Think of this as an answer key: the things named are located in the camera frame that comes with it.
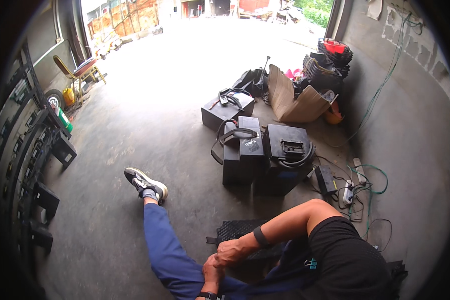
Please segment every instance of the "sneaker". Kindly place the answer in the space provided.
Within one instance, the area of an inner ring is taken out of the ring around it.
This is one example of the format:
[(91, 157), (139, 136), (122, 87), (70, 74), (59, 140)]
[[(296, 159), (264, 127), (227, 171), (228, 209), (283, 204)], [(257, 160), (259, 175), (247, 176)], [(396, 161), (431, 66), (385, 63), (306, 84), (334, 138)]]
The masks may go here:
[(159, 205), (162, 205), (163, 201), (168, 196), (168, 189), (165, 184), (150, 179), (144, 172), (134, 167), (127, 167), (125, 171), (126, 179), (137, 189), (151, 189), (155, 191), (157, 201)]

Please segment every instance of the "green bottle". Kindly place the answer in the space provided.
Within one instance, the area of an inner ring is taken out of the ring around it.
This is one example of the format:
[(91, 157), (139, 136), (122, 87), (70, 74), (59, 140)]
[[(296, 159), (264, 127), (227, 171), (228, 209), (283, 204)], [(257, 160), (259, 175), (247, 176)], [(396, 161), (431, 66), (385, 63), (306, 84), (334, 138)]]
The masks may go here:
[(55, 115), (58, 116), (58, 118), (62, 121), (63, 126), (65, 126), (66, 130), (68, 130), (69, 133), (72, 132), (73, 125), (70, 123), (67, 116), (65, 116), (65, 113), (62, 111), (60, 107), (55, 107), (54, 109)]

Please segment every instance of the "wheel rim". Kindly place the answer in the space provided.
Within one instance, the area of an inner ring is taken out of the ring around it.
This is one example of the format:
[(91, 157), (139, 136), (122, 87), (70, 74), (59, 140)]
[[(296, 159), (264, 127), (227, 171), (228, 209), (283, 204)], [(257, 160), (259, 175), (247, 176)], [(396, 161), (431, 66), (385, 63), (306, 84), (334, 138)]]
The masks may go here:
[(50, 105), (53, 104), (56, 108), (60, 107), (60, 100), (55, 96), (49, 97), (48, 103), (50, 103)]

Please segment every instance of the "power strip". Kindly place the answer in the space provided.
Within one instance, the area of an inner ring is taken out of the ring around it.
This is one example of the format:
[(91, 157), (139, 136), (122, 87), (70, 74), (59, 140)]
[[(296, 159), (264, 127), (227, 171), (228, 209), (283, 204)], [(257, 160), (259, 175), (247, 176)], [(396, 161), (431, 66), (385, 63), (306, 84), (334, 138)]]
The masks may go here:
[(349, 187), (353, 187), (353, 183), (351, 180), (347, 180), (345, 183), (345, 191), (343, 192), (343, 203), (352, 204), (353, 199), (353, 188), (349, 189)]

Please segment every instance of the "black rubber mat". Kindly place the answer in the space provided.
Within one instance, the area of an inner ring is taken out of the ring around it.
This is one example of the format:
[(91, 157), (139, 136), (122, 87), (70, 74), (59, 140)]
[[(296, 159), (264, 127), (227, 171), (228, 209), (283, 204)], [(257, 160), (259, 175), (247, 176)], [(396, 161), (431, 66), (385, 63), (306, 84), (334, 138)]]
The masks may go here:
[[(238, 239), (241, 236), (252, 232), (255, 228), (265, 222), (267, 222), (267, 220), (225, 220), (222, 223), (222, 227), (217, 228), (217, 244), (223, 241)], [(270, 249), (261, 249), (251, 254), (247, 257), (247, 260), (273, 258), (280, 255), (282, 255), (282, 245), (278, 244)]]

